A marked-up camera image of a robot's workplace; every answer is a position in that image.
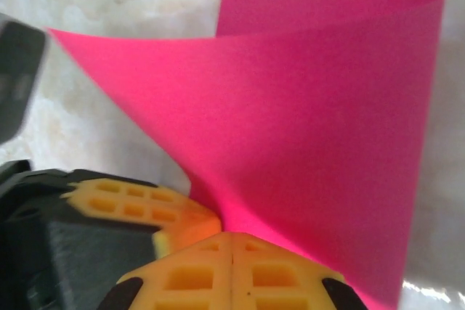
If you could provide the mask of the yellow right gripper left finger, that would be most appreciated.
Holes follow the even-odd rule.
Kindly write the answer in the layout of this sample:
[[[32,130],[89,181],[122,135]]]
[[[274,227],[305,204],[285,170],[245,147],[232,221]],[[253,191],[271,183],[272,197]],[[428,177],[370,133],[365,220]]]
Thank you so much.
[[[231,309],[232,235],[216,234],[122,276],[99,309]]]

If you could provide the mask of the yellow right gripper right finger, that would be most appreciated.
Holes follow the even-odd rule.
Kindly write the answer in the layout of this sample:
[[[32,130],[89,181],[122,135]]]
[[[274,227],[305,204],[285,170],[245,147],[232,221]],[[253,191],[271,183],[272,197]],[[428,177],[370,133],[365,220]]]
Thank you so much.
[[[232,233],[233,309],[366,309],[334,270],[250,234]]]

